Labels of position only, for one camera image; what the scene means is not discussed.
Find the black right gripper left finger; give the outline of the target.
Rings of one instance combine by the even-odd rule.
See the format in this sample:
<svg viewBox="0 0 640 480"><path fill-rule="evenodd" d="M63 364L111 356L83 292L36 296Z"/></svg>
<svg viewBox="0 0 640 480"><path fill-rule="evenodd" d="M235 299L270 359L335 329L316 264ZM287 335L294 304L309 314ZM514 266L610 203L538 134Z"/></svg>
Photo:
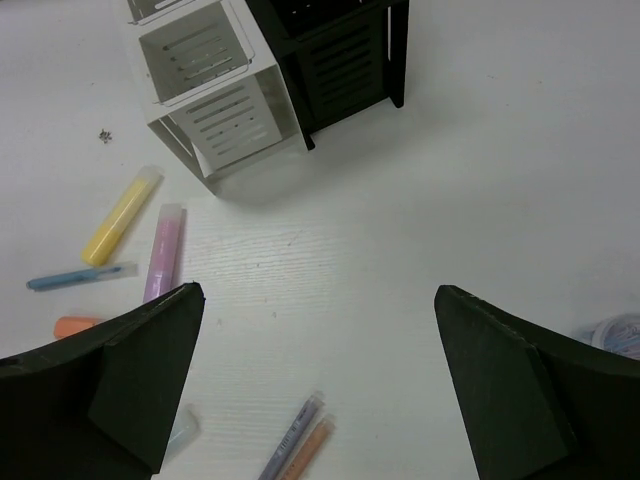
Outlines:
<svg viewBox="0 0 640 480"><path fill-rule="evenodd" d="M149 479L161 470L198 340L185 283L126 314L1 361L4 479Z"/></svg>

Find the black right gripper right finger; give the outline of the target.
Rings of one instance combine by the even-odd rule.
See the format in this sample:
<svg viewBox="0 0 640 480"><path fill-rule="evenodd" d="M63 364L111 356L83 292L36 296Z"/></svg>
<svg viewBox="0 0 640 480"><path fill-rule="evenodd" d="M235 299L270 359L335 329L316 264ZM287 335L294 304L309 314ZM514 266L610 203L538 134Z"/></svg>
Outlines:
<svg viewBox="0 0 640 480"><path fill-rule="evenodd" d="M434 310L480 478L638 478L638 361L454 285Z"/></svg>

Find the orange capped grey highlighter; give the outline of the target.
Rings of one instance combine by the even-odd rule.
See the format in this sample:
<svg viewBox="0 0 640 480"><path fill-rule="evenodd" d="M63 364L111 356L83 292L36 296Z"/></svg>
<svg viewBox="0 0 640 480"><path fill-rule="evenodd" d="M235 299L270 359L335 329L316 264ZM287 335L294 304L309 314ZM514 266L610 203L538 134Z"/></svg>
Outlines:
<svg viewBox="0 0 640 480"><path fill-rule="evenodd" d="M63 339L87 329L90 329L103 322L103 319L84 316L63 316L60 317L53 329L56 340Z"/></svg>

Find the blue slim highlighter pen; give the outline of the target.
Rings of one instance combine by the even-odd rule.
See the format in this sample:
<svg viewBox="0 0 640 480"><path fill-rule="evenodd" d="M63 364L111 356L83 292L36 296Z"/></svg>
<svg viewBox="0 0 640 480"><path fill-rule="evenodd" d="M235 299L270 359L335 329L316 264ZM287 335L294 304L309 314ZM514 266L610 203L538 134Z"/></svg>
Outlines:
<svg viewBox="0 0 640 480"><path fill-rule="evenodd" d="M126 262L34 278L26 282L26 287L36 292L48 291L132 277L136 276L137 273L138 265L136 263Z"/></svg>

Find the orange slim highlighter pen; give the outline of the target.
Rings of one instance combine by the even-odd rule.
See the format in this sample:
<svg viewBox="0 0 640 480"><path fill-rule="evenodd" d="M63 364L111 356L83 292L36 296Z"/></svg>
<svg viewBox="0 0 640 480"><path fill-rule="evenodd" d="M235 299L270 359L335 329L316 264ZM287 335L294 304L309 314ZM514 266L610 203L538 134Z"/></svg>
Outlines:
<svg viewBox="0 0 640 480"><path fill-rule="evenodd" d="M299 480L314 461L335 429L335 417L323 417L309 434L282 475L282 480Z"/></svg>

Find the purple slim highlighter pen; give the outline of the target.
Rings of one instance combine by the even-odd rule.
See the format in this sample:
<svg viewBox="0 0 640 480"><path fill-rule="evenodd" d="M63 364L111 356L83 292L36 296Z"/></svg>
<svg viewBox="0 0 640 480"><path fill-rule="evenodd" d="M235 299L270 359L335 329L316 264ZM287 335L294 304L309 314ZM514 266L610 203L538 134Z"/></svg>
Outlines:
<svg viewBox="0 0 640 480"><path fill-rule="evenodd" d="M320 394L312 394L305 401L259 475L259 480L274 480L277 478L302 435L322 406L323 399Z"/></svg>

